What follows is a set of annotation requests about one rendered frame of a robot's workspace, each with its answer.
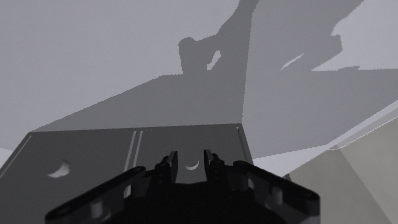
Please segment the grey chest of drawers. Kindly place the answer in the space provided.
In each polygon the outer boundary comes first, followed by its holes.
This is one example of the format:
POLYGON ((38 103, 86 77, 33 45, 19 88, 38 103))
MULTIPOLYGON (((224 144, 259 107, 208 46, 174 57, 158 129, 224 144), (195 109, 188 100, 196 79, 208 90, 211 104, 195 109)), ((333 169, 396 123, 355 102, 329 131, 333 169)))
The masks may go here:
POLYGON ((32 135, 55 135, 55 134, 77 134, 77 133, 100 133, 100 132, 123 132, 123 131, 134 131, 135 138, 132 146, 132 151, 127 167, 127 171, 136 166, 139 146, 141 142, 143 131, 155 131, 155 130, 177 130, 177 129, 200 129, 200 128, 222 128, 222 127, 237 127, 238 135, 240 138, 243 154, 245 161, 254 165, 249 146, 246 140, 242 123, 234 124, 210 124, 210 125, 186 125, 186 126, 163 126, 163 127, 139 127, 139 128, 116 128, 116 129, 93 129, 93 130, 69 130, 69 131, 46 131, 46 132, 28 132, 21 143, 17 146, 14 152, 10 155, 4 165, 0 168, 0 178, 17 157, 19 152, 28 142, 32 135))

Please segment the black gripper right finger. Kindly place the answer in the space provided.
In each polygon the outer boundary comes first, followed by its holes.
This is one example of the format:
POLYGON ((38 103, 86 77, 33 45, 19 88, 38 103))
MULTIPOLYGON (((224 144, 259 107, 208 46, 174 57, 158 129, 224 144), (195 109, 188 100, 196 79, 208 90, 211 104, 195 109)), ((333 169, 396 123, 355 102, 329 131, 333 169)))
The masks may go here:
POLYGON ((245 161, 225 165, 210 149, 204 150, 204 168, 204 193, 231 198, 232 189, 274 211, 287 224, 321 224, 320 196, 312 190, 245 161), (254 189, 249 187, 248 178, 254 189))

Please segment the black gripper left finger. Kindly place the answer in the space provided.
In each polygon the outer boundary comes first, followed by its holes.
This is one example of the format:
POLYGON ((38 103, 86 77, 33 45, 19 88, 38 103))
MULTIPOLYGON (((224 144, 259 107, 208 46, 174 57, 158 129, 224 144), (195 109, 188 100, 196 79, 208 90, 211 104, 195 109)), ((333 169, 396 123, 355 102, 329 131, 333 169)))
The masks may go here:
POLYGON ((171 151, 153 170, 134 167, 54 208, 46 214, 45 224, 100 224, 144 196, 145 201, 171 195, 177 172, 178 153, 171 151), (131 194, 124 199, 129 185, 131 194))

